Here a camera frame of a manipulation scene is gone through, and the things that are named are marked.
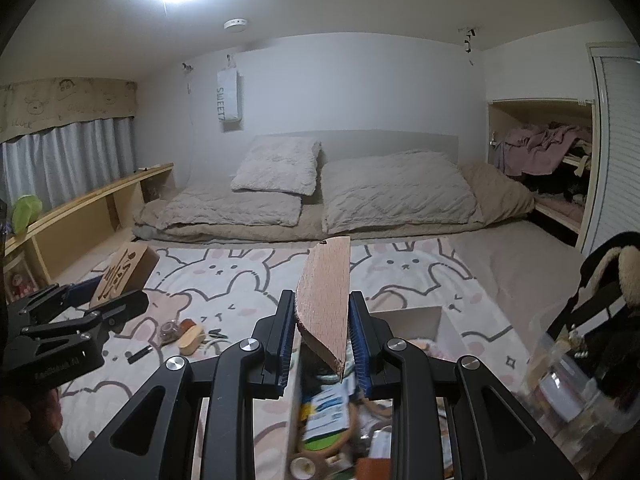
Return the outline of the rounded wooden block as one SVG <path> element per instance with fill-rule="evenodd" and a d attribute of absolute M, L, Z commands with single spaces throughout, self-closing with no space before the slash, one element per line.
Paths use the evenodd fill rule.
<path fill-rule="evenodd" d="M 180 356 L 192 356 L 205 339 L 203 326 L 195 324 L 189 327 L 178 339 Z"/>

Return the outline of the blue white packet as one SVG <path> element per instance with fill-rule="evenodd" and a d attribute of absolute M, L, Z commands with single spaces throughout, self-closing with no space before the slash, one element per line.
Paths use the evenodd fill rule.
<path fill-rule="evenodd" d="M 353 407 L 348 385 L 344 382 L 324 385 L 305 405 L 302 449 L 320 452 L 347 442 L 355 430 Z"/>

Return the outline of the ceiling smoke detector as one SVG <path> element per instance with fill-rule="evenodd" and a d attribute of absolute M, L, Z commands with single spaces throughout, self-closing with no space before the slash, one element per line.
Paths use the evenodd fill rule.
<path fill-rule="evenodd" d="M 230 18 L 230 20 L 224 22 L 224 30 L 228 32 L 242 32 L 248 26 L 246 18 Z"/>

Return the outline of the wooden side shelf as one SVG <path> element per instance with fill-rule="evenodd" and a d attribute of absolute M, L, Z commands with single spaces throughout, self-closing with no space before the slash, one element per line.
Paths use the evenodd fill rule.
<path fill-rule="evenodd" d="M 173 164 L 156 165 L 58 208 L 6 240 L 4 262 L 40 287 L 80 280 L 132 240 L 134 214 L 172 182 Z"/>

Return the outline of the carved wooden plaque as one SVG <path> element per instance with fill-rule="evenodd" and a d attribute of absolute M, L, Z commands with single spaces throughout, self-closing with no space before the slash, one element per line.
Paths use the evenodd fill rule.
<path fill-rule="evenodd" d="M 90 308 L 105 304 L 126 292 L 142 289 L 159 261 L 160 256 L 148 244 L 122 244 L 103 273 L 91 298 Z"/>

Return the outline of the white louvered door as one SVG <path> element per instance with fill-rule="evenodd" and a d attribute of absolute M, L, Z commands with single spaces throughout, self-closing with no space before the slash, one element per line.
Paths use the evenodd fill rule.
<path fill-rule="evenodd" d="M 593 189 L 579 247 L 591 254 L 612 236 L 639 229 L 639 49 L 589 49 L 596 84 Z"/>

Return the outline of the pink clothes pile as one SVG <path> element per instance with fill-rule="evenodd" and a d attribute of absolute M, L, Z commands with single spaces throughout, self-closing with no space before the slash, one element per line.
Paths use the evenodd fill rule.
<path fill-rule="evenodd" d="M 525 125 L 510 129 L 497 145 L 494 165 L 506 176 L 548 176 L 560 166 L 576 141 L 592 141 L 588 128 L 578 125 Z"/>

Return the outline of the clear plastic storage bin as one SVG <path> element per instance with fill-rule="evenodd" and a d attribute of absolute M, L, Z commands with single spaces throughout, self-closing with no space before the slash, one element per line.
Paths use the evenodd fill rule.
<path fill-rule="evenodd" d="M 568 355 L 568 344 L 542 335 L 530 357 L 521 402 L 570 460 L 590 477 L 639 421 L 639 402 L 624 411 Z"/>

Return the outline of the small square beige pillow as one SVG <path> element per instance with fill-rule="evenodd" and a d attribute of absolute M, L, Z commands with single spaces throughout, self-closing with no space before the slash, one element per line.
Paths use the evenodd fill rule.
<path fill-rule="evenodd" d="M 311 196 L 317 186 L 321 143 L 300 136 L 260 136 L 231 181 L 234 192 Z"/>

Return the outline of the black lighter stick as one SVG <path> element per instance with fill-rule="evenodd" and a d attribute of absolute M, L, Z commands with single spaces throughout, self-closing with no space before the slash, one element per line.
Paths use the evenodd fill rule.
<path fill-rule="evenodd" d="M 128 356 L 127 362 L 130 365 L 132 365 L 134 363 L 137 363 L 142 358 L 144 358 L 145 356 L 150 354 L 153 350 L 154 350 L 154 347 L 151 346 L 150 344 L 148 344 L 146 347 L 142 348 L 141 350 L 139 350 L 137 352 L 134 352 L 131 356 Z"/>

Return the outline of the wall hanging sweet pouch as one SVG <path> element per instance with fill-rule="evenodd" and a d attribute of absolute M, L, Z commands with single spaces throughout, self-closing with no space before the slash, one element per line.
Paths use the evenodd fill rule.
<path fill-rule="evenodd" d="M 217 73 L 216 112 L 221 128 L 239 128 L 243 119 L 241 75 L 232 54 L 226 55 L 226 66 Z"/>

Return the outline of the left flat beige pillow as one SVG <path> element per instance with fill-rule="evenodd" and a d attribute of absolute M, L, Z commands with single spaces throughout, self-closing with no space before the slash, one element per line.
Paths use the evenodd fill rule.
<path fill-rule="evenodd" d="M 175 226 L 296 226 L 302 199 L 280 192 L 233 192 L 228 183 L 184 188 L 142 206 L 134 222 L 158 230 Z"/>

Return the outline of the right large beige pillow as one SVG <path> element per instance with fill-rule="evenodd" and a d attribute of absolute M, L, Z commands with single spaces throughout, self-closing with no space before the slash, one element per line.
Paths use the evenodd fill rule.
<path fill-rule="evenodd" d="M 406 151 L 328 162 L 320 184 L 326 234 L 484 220 L 471 185 L 459 167 L 439 152 Z"/>

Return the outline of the semicircular wooden piece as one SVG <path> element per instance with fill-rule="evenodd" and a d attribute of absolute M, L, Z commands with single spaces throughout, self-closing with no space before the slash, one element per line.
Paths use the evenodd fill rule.
<path fill-rule="evenodd" d="M 350 238 L 331 237 L 311 248 L 295 291 L 303 342 L 342 379 L 346 364 Z"/>

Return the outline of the white shoe box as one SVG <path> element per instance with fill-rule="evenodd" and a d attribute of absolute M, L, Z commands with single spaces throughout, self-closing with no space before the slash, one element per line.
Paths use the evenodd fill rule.
<path fill-rule="evenodd" d="M 376 315 L 386 321 L 393 334 L 418 347 L 427 356 L 452 361 L 460 356 L 463 344 L 446 312 L 441 307 L 418 307 L 412 310 L 382 311 Z M 326 460 L 328 474 L 325 479 L 388 479 L 392 476 L 393 401 L 370 401 L 356 381 L 352 352 L 347 352 L 345 376 L 337 380 L 332 375 L 320 374 L 320 367 L 311 362 L 314 355 L 303 348 L 300 356 L 297 405 L 295 409 L 296 433 L 290 445 L 285 466 L 285 477 L 292 479 L 288 462 L 299 453 L 316 454 Z M 305 451 L 300 437 L 306 419 L 305 405 L 321 391 L 324 385 L 344 382 L 348 385 L 350 402 L 356 417 L 352 437 L 342 446 L 314 452 Z"/>

